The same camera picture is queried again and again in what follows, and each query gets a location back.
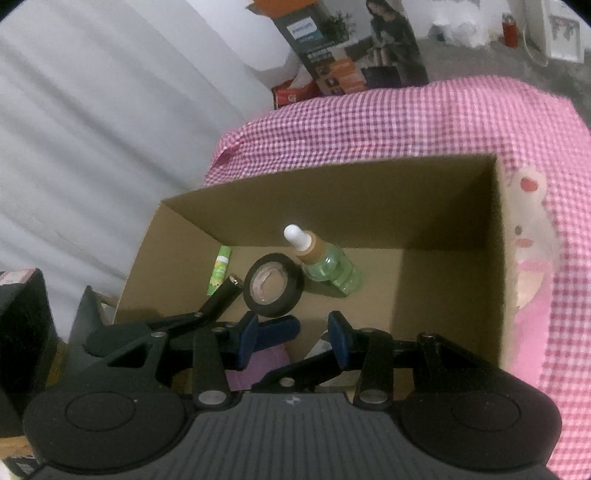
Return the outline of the green dropper bottle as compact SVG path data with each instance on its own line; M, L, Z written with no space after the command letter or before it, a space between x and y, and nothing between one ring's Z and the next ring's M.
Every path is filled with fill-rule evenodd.
M362 276L341 248L296 224L284 227L283 237L301 262L304 274L317 283L331 284L349 296L362 284Z

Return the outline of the pink checkered tablecloth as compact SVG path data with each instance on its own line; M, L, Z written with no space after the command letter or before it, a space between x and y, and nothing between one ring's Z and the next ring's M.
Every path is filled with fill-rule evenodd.
M224 134L205 184L332 163L472 153L494 154L511 171L534 166L547 177L561 254L539 384L563 419L550 467L563 479L586 479L590 132L568 99L498 76L315 98Z

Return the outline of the orange and dark product box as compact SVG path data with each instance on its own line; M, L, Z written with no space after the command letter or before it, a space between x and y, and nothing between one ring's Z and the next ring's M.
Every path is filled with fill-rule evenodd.
M401 1L252 1L325 96L429 83Z

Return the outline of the white power adapter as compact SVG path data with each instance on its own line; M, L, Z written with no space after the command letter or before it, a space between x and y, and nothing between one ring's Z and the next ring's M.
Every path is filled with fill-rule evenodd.
M328 340L325 340L325 338L321 337L318 339L317 343L315 343L315 345L312 346L312 348L308 352L308 354L305 355L304 359L308 360L308 359L314 358L315 356L322 355L322 353L325 353L328 351L332 351L332 345L331 345L331 343L329 343Z

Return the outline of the pink object in box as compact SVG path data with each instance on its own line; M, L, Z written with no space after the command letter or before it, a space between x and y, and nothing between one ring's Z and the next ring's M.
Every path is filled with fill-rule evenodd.
M284 345L273 346L254 352L245 370L226 370L225 375L232 392L247 391L252 385L263 379L270 371L290 364L290 356Z

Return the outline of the black tape roll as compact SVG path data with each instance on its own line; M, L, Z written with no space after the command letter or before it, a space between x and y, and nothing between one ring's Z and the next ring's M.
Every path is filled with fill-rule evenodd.
M264 255L249 269L243 298L249 310L267 318L287 315L304 292L304 272L281 253Z

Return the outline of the red tissue pack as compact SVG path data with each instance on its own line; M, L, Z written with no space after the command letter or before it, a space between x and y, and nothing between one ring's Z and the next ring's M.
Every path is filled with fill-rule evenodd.
M301 66L293 79L274 86L271 93L273 93L273 108L276 110L322 96L318 84L315 83L310 72L304 66Z

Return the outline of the brown cardboard box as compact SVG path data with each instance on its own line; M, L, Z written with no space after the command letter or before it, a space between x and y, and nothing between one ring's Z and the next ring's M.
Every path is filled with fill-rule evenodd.
M228 273L264 309L304 277L290 343L304 358L332 311L356 328L412 340L423 331L492 364L510 358L514 248L506 179L491 155L393 158L311 167L161 201L118 301L119 324L204 304L222 247Z

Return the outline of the black cylindrical tube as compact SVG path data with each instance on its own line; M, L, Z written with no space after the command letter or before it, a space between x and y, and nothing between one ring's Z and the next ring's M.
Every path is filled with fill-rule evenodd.
M231 274L197 311L149 320L146 325L154 332L166 333L170 338L192 333L221 318L221 315L228 310L236 298L242 295L242 291L242 279Z

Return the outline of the white water dispenser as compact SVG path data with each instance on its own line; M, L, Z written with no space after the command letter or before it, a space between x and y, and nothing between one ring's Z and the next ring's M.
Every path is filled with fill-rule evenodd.
M590 23L565 1L527 0L526 37L549 60L583 64L590 49Z

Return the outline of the red thermos bottle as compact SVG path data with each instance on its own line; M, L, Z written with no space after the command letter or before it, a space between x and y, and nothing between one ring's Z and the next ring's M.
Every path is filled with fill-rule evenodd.
M519 46L519 31L512 14L507 12L502 14L502 28L505 45L509 48L517 48Z

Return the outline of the green lip balm tube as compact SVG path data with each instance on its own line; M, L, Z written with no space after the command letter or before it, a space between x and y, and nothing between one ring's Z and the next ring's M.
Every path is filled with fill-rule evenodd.
M228 271L228 264L231 256L231 248L222 245L217 252L214 264L209 277L206 295L211 296L221 286L226 278L226 271Z

